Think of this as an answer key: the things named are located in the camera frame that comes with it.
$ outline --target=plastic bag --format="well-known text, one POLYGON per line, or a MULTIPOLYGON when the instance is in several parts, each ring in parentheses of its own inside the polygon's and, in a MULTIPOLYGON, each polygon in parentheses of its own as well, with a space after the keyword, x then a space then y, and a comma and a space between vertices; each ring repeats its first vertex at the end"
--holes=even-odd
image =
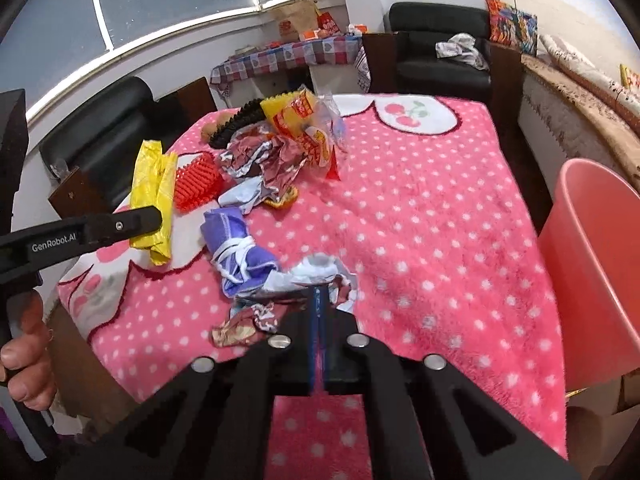
POLYGON ((262 109, 280 134, 298 143, 315 176, 344 179, 348 171, 346 128, 330 95, 318 98, 302 87, 263 101, 262 109))

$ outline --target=snack package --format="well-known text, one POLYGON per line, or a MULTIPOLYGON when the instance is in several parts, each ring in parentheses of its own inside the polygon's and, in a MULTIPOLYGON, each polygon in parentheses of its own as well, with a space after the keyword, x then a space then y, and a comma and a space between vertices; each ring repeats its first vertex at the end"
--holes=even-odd
POLYGON ((279 133, 298 143, 313 174, 344 179, 348 171, 346 129, 331 96, 318 98, 302 88, 265 100, 262 109, 279 133))
POLYGON ((176 153, 162 154, 159 140, 144 140, 133 171, 129 205, 132 209, 154 205, 162 214, 158 231, 132 238, 130 247, 148 249, 155 265, 171 259, 171 218, 174 209, 176 153))

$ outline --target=table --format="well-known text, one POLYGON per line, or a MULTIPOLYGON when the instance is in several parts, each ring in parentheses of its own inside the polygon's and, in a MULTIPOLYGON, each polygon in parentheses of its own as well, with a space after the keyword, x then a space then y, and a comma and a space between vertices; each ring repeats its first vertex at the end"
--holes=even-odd
POLYGON ((212 69, 209 83, 229 106, 241 106, 255 97, 287 91, 284 71, 308 66, 317 92, 358 92, 353 64, 361 46, 361 38, 355 36, 287 43, 225 61, 212 69))
MULTIPOLYGON (((443 354, 565 454, 558 313, 535 231, 486 107, 439 101, 459 119, 441 136, 402 133, 373 108, 346 118, 348 180, 301 180, 290 210, 251 212, 250 233, 284 267, 314 251, 339 256, 358 274, 361 331, 407 357, 443 354)), ((172 150, 207 150, 199 131, 213 117, 172 150)), ((133 268, 118 317, 90 343, 144 400, 198 355, 244 353, 207 340, 229 306, 205 253, 164 276, 133 268)), ((370 478, 367 457, 360 397, 276 400, 266 478, 370 478)))

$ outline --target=white cloth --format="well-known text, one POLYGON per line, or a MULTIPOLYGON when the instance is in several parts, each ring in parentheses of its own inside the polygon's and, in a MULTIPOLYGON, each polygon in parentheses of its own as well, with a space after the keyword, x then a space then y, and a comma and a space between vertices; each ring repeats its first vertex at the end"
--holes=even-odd
MULTIPOLYGON (((338 310, 353 313, 353 305, 358 299, 358 277, 350 272, 338 258, 324 253, 306 256, 289 272, 272 270, 264 285, 253 293, 252 297, 269 298, 283 292, 302 290, 309 285, 331 283, 336 276, 340 276, 345 285, 351 285, 347 301, 339 305, 338 310)), ((329 292, 331 302, 336 303, 338 300, 337 287, 330 287, 329 292)))
POLYGON ((218 197, 220 207, 238 206, 243 215, 251 212, 262 193, 263 177, 252 176, 244 179, 218 197))
POLYGON ((466 63, 478 70, 489 70, 489 65, 474 47, 476 38, 466 32, 456 34, 449 41, 436 43, 436 55, 438 57, 450 57, 454 61, 466 63))

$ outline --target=yellow plastic bag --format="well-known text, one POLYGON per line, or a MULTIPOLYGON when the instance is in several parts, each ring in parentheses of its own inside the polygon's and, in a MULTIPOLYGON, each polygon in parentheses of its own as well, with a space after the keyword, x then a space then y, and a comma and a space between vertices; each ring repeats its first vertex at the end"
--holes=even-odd
POLYGON ((162 214, 162 225, 155 233, 132 238, 129 245, 135 249, 148 249, 155 265, 164 265, 171 259, 171 217, 177 164, 177 153, 163 155, 159 140, 144 140, 133 171, 131 208, 156 206, 162 214))

